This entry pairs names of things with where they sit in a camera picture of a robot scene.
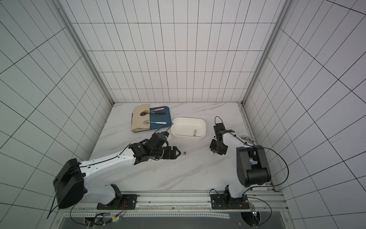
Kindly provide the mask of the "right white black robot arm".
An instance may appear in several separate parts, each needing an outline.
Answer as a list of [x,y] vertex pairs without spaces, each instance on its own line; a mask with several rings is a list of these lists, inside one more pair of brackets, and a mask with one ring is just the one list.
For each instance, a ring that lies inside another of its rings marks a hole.
[[210,150],[218,155],[234,152],[236,155],[237,179],[226,186],[225,195],[228,198],[241,198],[246,191],[261,187],[272,179],[264,147],[256,145],[249,137],[225,133],[216,136]]

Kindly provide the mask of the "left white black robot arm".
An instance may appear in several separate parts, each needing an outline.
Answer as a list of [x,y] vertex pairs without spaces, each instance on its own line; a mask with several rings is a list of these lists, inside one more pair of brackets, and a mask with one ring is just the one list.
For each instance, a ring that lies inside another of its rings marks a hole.
[[53,180],[59,209],[78,203],[98,203],[116,209],[123,195],[115,184],[104,185],[96,180],[122,168],[136,166],[148,160],[175,160],[181,151],[168,143],[168,132],[152,134],[150,139],[129,144],[124,150],[89,161],[68,160]]

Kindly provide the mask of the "white plastic storage box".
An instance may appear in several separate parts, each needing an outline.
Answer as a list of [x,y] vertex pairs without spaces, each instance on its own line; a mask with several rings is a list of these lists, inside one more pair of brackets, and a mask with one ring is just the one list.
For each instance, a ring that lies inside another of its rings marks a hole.
[[206,136],[206,122],[199,118],[177,117],[173,120],[172,135],[180,140],[200,141]]

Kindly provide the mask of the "blue patterned plate upper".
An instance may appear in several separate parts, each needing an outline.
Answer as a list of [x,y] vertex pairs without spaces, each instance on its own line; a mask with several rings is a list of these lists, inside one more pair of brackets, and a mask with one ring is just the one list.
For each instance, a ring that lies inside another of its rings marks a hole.
[[256,141],[253,138],[249,137],[249,136],[241,135],[240,138],[243,141],[247,142],[248,144],[257,145]]

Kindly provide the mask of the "teal plastic tray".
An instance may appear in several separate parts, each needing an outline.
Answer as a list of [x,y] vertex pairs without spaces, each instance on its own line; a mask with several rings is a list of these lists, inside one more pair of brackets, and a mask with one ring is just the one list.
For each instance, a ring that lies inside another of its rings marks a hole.
[[[172,123],[169,107],[167,107],[167,106],[161,106],[161,107],[165,108],[163,111],[161,111],[161,112],[165,112],[165,114],[152,114],[152,115],[150,115],[150,121],[166,122],[167,124],[166,125],[150,124],[150,130],[157,130],[160,128],[169,128],[169,126]],[[152,107],[152,108],[150,108],[150,110],[161,108],[161,107]]]

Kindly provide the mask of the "pink handled spoon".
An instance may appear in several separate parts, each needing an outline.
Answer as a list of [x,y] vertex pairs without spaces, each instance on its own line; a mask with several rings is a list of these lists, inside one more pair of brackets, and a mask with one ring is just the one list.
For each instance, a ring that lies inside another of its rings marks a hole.
[[158,111],[163,111],[165,108],[161,107],[161,108],[157,108],[157,109],[151,109],[150,112],[158,112]]

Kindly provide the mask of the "black handled spoon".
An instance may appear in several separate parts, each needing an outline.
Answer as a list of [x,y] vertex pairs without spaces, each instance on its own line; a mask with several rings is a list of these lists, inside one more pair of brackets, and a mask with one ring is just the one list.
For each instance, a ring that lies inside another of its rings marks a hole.
[[140,116],[145,116],[145,115],[164,115],[165,112],[161,112],[161,111],[143,111],[140,113]]

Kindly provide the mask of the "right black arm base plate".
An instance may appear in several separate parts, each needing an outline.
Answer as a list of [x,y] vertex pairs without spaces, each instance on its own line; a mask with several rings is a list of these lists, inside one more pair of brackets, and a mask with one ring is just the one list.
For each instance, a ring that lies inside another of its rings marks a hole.
[[247,199],[233,198],[231,196],[221,196],[218,194],[211,194],[211,208],[213,210],[248,210],[250,209],[250,204]]

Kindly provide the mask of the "aluminium mounting rail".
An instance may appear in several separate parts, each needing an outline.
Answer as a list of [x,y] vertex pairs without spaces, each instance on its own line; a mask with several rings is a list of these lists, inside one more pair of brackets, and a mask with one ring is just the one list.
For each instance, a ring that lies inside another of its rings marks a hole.
[[[284,212],[289,208],[285,198],[280,192],[261,190],[259,192],[246,193],[245,199],[250,204],[248,210],[213,210],[211,208],[211,194],[222,194],[215,191],[141,191],[122,192],[122,195],[138,195],[136,208],[125,210],[128,213],[145,212]],[[78,212],[106,212],[108,215],[120,212],[121,210],[98,210],[98,203],[81,202],[69,207],[74,213]]]

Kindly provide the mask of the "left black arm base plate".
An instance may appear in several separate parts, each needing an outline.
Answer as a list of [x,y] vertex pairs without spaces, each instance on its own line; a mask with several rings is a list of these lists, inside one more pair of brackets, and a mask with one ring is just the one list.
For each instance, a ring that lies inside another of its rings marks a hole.
[[138,195],[128,194],[117,196],[114,200],[112,200],[109,204],[104,205],[98,203],[98,210],[134,210],[136,208]]

